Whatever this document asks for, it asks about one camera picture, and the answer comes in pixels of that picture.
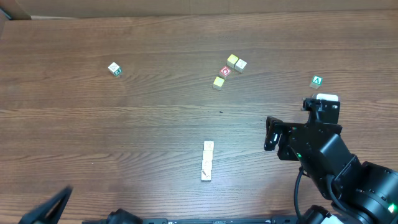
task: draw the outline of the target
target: wood grain surface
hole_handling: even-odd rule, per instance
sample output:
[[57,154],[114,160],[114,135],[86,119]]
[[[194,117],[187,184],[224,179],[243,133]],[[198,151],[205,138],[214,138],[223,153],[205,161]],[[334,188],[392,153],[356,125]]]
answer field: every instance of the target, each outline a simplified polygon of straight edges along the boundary
[[[230,54],[248,67],[215,90]],[[18,222],[68,184],[62,223],[118,208],[142,218],[293,214],[299,163],[263,150],[267,116],[305,122],[302,97],[339,94],[350,151],[398,170],[397,62],[397,11],[6,22],[0,220]],[[213,175],[201,182],[208,140]],[[300,187],[302,211],[331,209],[309,179]]]

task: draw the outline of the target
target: black cable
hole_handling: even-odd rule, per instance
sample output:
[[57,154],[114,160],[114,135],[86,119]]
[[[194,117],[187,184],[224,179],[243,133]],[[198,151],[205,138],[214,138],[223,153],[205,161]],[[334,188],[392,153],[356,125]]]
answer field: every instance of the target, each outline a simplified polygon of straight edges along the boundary
[[326,175],[326,181],[328,182],[328,192],[329,195],[331,197],[331,201],[334,202],[337,207],[339,207],[341,210],[343,211],[347,211],[347,209],[338,201],[338,199],[336,198],[336,196],[334,195],[332,189],[331,189],[331,183],[333,182],[333,179],[335,178],[334,175]]
[[296,184],[294,187],[294,210],[296,211],[296,216],[297,216],[298,220],[300,221],[300,223],[304,224],[304,219],[303,219],[303,216],[301,216],[300,209],[299,209],[299,200],[297,199],[298,194],[299,194],[300,180],[301,180],[301,176],[304,173],[304,168],[300,167],[299,170],[300,170],[300,172],[298,172]]

